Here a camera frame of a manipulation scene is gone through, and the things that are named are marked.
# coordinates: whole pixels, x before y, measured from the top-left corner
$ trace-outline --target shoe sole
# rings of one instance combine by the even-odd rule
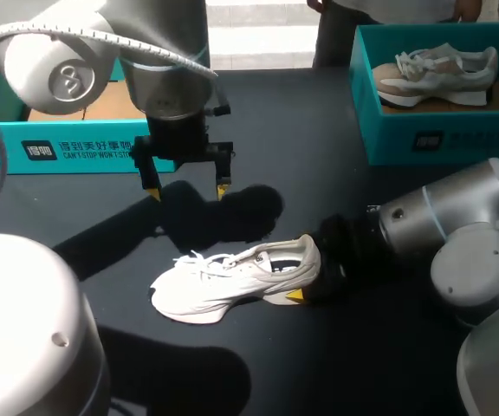
[[[428,95],[416,95],[414,97],[402,97],[399,95],[392,95],[383,92],[378,92],[380,103],[388,107],[395,108],[412,108],[417,106],[419,102],[429,98],[440,98],[454,104],[462,106],[483,107],[488,104],[487,91],[470,91],[470,92],[446,92]]]
[[[281,305],[281,306],[292,306],[292,305],[299,305],[301,304],[300,302],[293,301],[291,299],[287,298],[287,295],[289,295],[292,292],[296,292],[298,289],[290,289],[287,291],[283,292],[278,292],[274,293],[271,295],[262,295],[262,296],[248,296],[248,297],[261,297],[264,301],[267,301],[269,303],[272,303],[274,305]],[[193,314],[193,315],[175,315],[171,314],[168,312],[165,312],[163,310],[160,310],[155,306],[155,304],[152,302],[152,296],[150,296],[150,302],[152,303],[152,306],[163,316],[166,316],[169,319],[172,319],[173,321],[177,322],[183,322],[183,323],[191,323],[195,325],[205,325],[205,324],[210,324],[210,323],[217,323],[223,319],[223,316],[228,312],[228,310],[234,306],[236,306],[236,302],[231,303],[230,305],[223,306],[222,308],[212,310],[211,312],[204,312],[202,314]]]

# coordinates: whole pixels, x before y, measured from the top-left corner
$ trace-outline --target person's leg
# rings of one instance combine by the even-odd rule
[[[360,24],[376,23],[369,15],[325,1],[315,45],[313,68],[349,65],[353,38]]]

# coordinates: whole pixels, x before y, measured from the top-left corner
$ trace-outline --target beige sneaker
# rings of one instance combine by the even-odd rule
[[[414,107],[430,97],[465,106],[485,106],[498,73],[495,48],[460,52],[448,43],[396,55],[396,63],[373,70],[380,101],[391,107]]]

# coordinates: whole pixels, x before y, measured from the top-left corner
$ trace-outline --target teal shoe box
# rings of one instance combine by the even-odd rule
[[[467,52],[493,46],[499,23],[359,26],[350,64],[353,103],[371,165],[471,163],[499,157],[499,111],[386,114],[372,69],[395,55],[444,43]]]
[[[122,80],[119,63],[112,81]],[[24,104],[0,76],[0,131],[9,174],[138,172],[129,152],[136,136],[149,134],[146,119],[22,121]],[[176,164],[154,158],[159,172]]]

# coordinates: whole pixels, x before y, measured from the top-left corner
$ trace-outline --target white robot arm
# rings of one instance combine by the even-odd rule
[[[460,321],[499,309],[499,159],[382,205],[379,228],[399,257],[436,252],[432,282]]]
[[[152,158],[213,161],[217,195],[230,185],[231,142],[210,143],[205,116],[230,113],[209,69],[204,0],[0,0],[0,75],[29,107],[71,114],[94,102],[116,58],[149,135],[132,150],[142,186],[160,199]],[[205,108],[215,91],[218,106]],[[6,154],[0,138],[0,189]]]

